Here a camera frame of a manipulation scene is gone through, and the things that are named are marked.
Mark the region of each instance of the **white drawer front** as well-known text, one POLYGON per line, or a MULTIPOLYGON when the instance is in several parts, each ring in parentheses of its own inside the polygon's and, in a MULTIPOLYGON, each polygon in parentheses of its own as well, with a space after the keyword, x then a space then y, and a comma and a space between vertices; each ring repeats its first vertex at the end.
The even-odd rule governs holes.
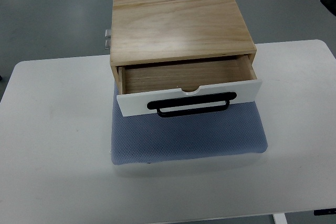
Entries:
MULTIPOLYGON (((200 86, 196 91, 193 92, 184 92, 181 89, 168 89, 134 94, 122 94, 117 96, 117 101, 123 116, 156 113, 156 110, 149 110, 147 108, 147 104, 151 101, 183 98, 187 96, 197 96, 205 94, 235 92, 237 93, 237 97, 231 100, 230 104, 253 102, 260 89, 261 83, 261 80, 249 80, 200 86)), ((188 109, 191 109, 214 105, 220 105, 220 102, 180 106, 175 107, 173 110, 176 110, 176 108, 182 110, 186 107, 188 109)))

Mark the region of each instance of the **metal bracket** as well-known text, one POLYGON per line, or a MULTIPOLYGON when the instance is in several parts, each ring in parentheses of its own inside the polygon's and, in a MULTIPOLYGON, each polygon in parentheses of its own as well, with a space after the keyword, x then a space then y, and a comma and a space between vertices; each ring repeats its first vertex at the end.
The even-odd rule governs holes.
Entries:
POLYGON ((111 38, 111 29, 105 30, 105 38, 111 38))
POLYGON ((107 39, 105 40, 105 49, 110 49, 111 48, 111 40, 107 39))

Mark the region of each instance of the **white table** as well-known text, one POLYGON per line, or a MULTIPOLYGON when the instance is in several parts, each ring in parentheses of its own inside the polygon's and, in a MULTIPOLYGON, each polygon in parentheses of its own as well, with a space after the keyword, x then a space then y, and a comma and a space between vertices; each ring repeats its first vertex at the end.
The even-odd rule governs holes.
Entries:
POLYGON ((336 206, 336 60, 257 45, 263 154, 113 166, 109 56, 19 63, 0 103, 1 223, 152 223, 336 206))

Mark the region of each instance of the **wood grain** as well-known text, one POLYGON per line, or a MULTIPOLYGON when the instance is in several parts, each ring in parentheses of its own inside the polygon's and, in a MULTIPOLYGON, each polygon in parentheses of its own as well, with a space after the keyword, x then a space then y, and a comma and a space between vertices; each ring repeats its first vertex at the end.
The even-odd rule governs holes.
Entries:
POLYGON ((191 92, 201 85, 256 79, 250 69, 252 66, 247 55, 186 61, 176 65, 126 66, 124 94, 175 88, 191 92))
POLYGON ((118 76, 119 76, 119 83, 118 83, 118 90, 119 94, 124 94, 126 92, 126 81, 125 81, 125 67, 118 68, 118 76))
POLYGON ((253 70, 251 62, 247 55, 237 56, 237 64, 240 69, 240 74, 246 80, 256 80, 257 76, 253 70))
POLYGON ((255 52, 235 0, 113 0, 112 66, 255 52))

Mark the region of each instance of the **table leg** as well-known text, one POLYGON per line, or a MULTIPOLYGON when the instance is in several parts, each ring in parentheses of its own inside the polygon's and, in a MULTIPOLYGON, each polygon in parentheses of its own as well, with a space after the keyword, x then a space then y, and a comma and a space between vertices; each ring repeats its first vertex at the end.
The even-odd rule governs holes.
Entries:
POLYGON ((287 224, 285 214, 273 214, 275 224, 287 224))

